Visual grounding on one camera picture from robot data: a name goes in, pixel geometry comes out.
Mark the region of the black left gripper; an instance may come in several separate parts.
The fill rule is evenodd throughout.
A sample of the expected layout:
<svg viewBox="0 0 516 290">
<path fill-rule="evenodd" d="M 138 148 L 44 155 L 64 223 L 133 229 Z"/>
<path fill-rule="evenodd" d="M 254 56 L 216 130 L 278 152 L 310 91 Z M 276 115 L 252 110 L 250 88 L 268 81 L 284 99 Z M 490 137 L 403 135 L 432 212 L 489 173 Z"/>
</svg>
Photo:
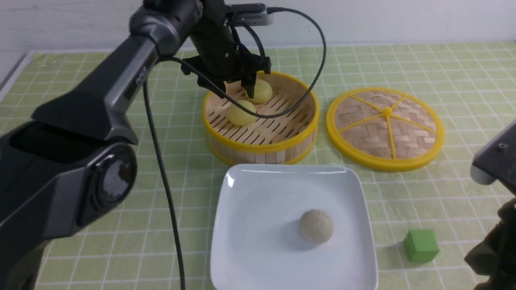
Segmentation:
<svg viewBox="0 0 516 290">
<path fill-rule="evenodd" d="M 225 83 L 241 81 L 241 87 L 249 99 L 254 99 L 256 74 L 270 74 L 271 60 L 265 55 L 263 45 L 252 27 L 244 25 L 259 49 L 259 54 L 251 53 L 240 41 L 235 26 L 226 18 L 226 3 L 223 0 L 203 0 L 202 17 L 190 33 L 198 53 L 183 60 L 184 74 L 201 73 L 197 84 L 226 98 Z"/>
</svg>

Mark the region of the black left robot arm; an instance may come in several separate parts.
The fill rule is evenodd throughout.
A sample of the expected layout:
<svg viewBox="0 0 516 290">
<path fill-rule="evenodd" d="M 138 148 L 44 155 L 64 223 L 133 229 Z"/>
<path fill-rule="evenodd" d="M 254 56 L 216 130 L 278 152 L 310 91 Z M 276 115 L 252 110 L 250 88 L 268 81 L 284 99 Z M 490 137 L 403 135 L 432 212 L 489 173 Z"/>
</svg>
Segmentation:
<svg viewBox="0 0 516 290">
<path fill-rule="evenodd" d="M 236 41 L 236 26 L 269 25 L 266 5 L 223 0 L 145 0 L 129 36 L 75 88 L 38 106 L 1 137 L 1 288 L 33 290 L 44 249 L 105 216 L 137 177 L 138 143 L 127 111 L 153 67 L 190 38 L 184 74 L 222 96 L 241 81 L 253 94 L 271 63 Z"/>
</svg>

